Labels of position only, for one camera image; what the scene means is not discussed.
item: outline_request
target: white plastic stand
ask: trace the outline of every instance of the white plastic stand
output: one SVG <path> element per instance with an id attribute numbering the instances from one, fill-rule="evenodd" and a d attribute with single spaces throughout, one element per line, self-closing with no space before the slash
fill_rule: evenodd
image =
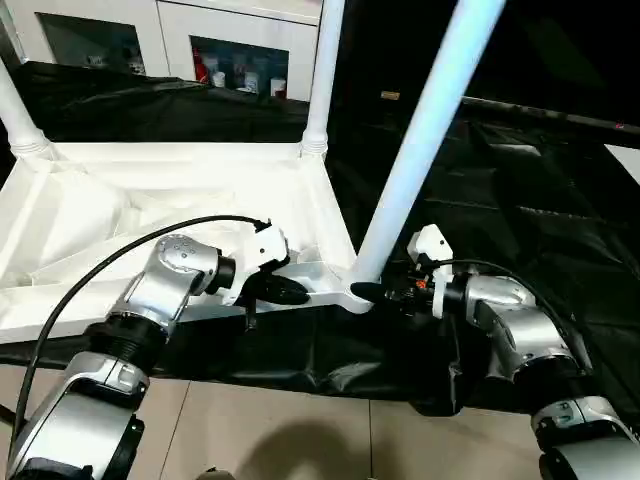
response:
<path id="1" fill-rule="evenodd" d="M 0 343 L 36 338 L 70 286 L 118 248 L 215 214 L 270 219 L 282 229 L 291 263 L 277 273 L 307 287 L 305 306 L 367 311 L 371 304 L 351 294 L 351 281 L 378 279 L 503 4 L 460 0 L 357 262 L 324 167 L 344 0 L 325 0 L 301 143 L 51 144 L 0 68 L 0 116 L 17 160 L 0 191 Z M 223 222 L 182 233 L 229 255 L 248 228 Z M 151 248 L 127 254 L 90 282 L 52 336 L 77 335 L 102 320 Z M 219 303 L 196 297 L 182 320 L 243 312 Z M 282 308 L 290 307 L 257 305 L 258 312 Z"/>
<path id="2" fill-rule="evenodd" d="M 380 277 L 505 1 L 458 1 L 358 252 L 354 281 Z"/>

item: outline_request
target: white pole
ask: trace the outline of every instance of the white pole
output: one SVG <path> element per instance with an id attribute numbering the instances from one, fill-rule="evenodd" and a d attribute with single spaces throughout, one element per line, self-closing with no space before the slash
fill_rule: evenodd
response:
<path id="1" fill-rule="evenodd" d="M 14 154 L 44 150 L 49 141 L 31 120 L 4 62 L 0 61 L 0 118 L 9 136 Z"/>
<path id="2" fill-rule="evenodd" d="M 458 1 L 354 263 L 353 281 L 380 277 L 505 1 Z"/>
<path id="3" fill-rule="evenodd" d="M 302 135 L 303 154 L 323 154 L 327 151 L 327 120 L 338 58 L 344 2 L 345 0 L 324 0 L 322 7 L 309 118 Z"/>

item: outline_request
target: black plastic sheet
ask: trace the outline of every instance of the black plastic sheet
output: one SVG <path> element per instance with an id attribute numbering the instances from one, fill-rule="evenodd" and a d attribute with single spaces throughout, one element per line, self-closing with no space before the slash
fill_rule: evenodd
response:
<path id="1" fill-rule="evenodd" d="M 16 76 L 36 123 L 56 141 L 298 141 L 299 102 L 173 79 L 30 64 Z M 357 246 L 402 139 L 406 116 L 336 109 L 327 169 Z M 411 234 L 437 223 L 456 256 L 501 263 L 530 279 L 589 335 L 597 376 L 632 421 L 640 411 L 640 187 L 596 135 L 462 110 L 440 149 L 385 278 L 409 266 Z M 510 385 L 484 380 L 489 346 L 459 319 L 339 307 L 178 326 L 155 375 L 324 395 L 410 400 L 429 414 L 464 405 L 520 409 Z M 31 343 L 0 346 L 25 363 Z M 63 368 L 82 338 L 51 340 L 43 366 Z M 621 385 L 611 375 L 624 378 Z"/>

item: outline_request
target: white cabinet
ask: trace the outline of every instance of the white cabinet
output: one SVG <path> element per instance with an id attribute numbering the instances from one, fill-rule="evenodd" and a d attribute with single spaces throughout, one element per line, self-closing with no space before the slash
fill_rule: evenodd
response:
<path id="1" fill-rule="evenodd" d="M 155 0 L 5 0 L 29 60 L 167 76 Z"/>
<path id="2" fill-rule="evenodd" d="M 221 7 L 219 1 L 191 1 Z M 209 68 L 212 76 L 214 70 L 224 71 L 227 87 L 243 88 L 242 79 L 250 71 L 260 89 L 270 89 L 271 80 L 284 80 L 287 98 L 309 100 L 317 37 L 317 26 L 312 23 L 317 22 L 319 5 L 314 17 L 312 9 L 305 15 L 274 8 L 260 10 L 255 2 L 230 4 L 254 13 L 158 3 L 171 75 L 195 80 L 195 54 L 207 67 L 214 65 Z M 256 15 L 257 11 L 265 16 Z M 308 23 L 290 21 L 292 18 Z"/>
<path id="3" fill-rule="evenodd" d="M 4 1 L 29 60 L 310 98 L 321 0 Z"/>

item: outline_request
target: bottle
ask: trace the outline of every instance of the bottle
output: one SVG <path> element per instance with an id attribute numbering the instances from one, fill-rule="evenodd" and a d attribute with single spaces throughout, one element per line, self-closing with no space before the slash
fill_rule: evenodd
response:
<path id="1" fill-rule="evenodd" d="M 196 82 L 209 83 L 209 71 L 202 63 L 202 57 L 197 48 L 193 49 L 193 66 L 196 71 Z"/>

